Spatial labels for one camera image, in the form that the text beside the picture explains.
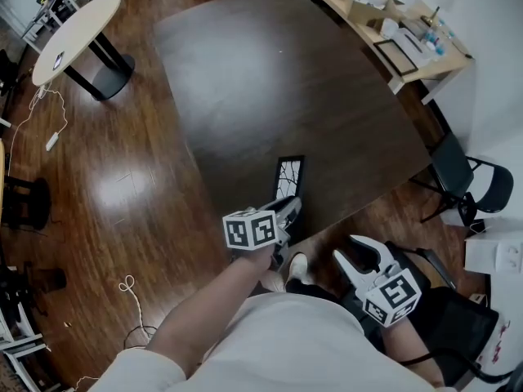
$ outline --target hand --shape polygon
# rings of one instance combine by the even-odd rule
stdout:
[[[242,258],[254,264],[258,270],[264,272],[269,269],[270,263],[272,262],[272,254],[275,251],[275,246],[270,245],[262,247],[253,252],[246,252]]]

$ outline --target black pants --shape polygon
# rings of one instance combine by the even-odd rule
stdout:
[[[326,301],[331,301],[335,304],[340,305],[340,301],[332,293],[327,292],[325,289],[322,289],[320,286],[316,286],[315,284],[303,284],[297,278],[291,278],[287,282],[287,285],[285,286],[285,291],[287,293],[296,293],[298,295],[319,297],[320,299],[325,299]],[[270,291],[265,289],[261,283],[258,283],[258,285],[254,288],[253,293],[251,293],[250,296],[257,296],[268,292]]]

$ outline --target dark wooden table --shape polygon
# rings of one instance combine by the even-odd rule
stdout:
[[[430,161],[358,43],[308,0],[216,0],[158,23],[155,42],[220,215],[269,202],[278,157],[303,154],[305,238]]]

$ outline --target white sneaker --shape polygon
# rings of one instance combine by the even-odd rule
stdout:
[[[288,269],[287,283],[293,278],[297,278],[303,284],[314,284],[314,279],[307,273],[309,269],[309,261],[307,256],[299,252],[293,257],[291,265]]]
[[[280,273],[276,273],[272,270],[267,270],[260,277],[261,285],[271,292],[285,292],[284,278],[281,277]]]

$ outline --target white sleeve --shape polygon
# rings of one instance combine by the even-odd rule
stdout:
[[[186,380],[181,368],[161,354],[142,349],[124,350],[90,392],[164,392]]]

